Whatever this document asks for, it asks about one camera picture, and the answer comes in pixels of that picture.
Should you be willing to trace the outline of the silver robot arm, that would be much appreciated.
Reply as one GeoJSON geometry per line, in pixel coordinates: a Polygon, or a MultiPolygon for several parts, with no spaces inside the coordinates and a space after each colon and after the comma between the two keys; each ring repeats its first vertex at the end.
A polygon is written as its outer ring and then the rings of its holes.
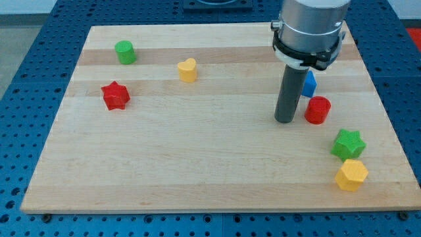
{"type": "Polygon", "coordinates": [[[275,56],[297,70],[326,70],[339,55],[350,0],[283,0],[271,22],[275,56]]]}

